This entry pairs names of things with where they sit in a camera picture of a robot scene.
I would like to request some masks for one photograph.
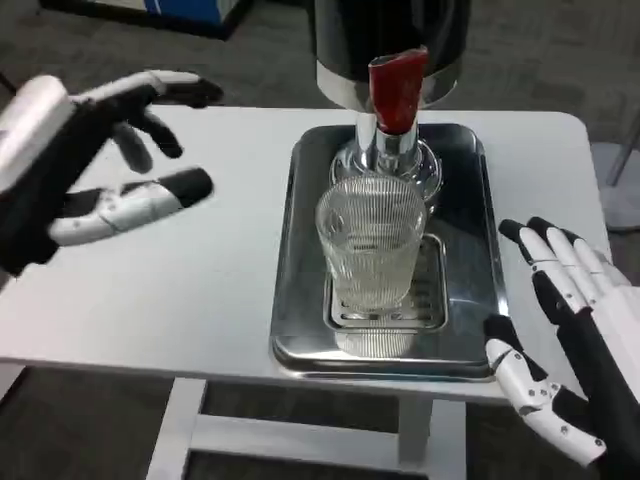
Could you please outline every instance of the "floor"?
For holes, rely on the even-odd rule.
[[[449,109],[561,110],[595,141],[620,139],[640,105],[640,3],[477,0],[465,74]],[[143,68],[195,70],[228,105],[326,108],[314,85],[304,12],[258,1],[228,42],[40,11],[0,0],[0,70],[42,72],[79,91]],[[8,101],[0,89],[0,106]],[[613,236],[640,283],[640,234]],[[0,479],[144,478],[171,381],[31,369],[0,409]],[[390,398],[211,385],[208,413],[392,431]],[[469,478],[594,478],[552,451],[508,409],[469,406]],[[392,475],[194,455],[189,480],[387,479]]]

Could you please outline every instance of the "clear glass cup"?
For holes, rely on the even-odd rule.
[[[316,227],[336,295],[362,312],[397,308],[409,292],[427,220],[410,183],[362,175],[327,190]]]

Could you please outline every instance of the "red lever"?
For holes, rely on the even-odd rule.
[[[426,47],[375,58],[369,64],[369,88],[380,130],[408,132],[420,103],[422,77],[429,59]]]

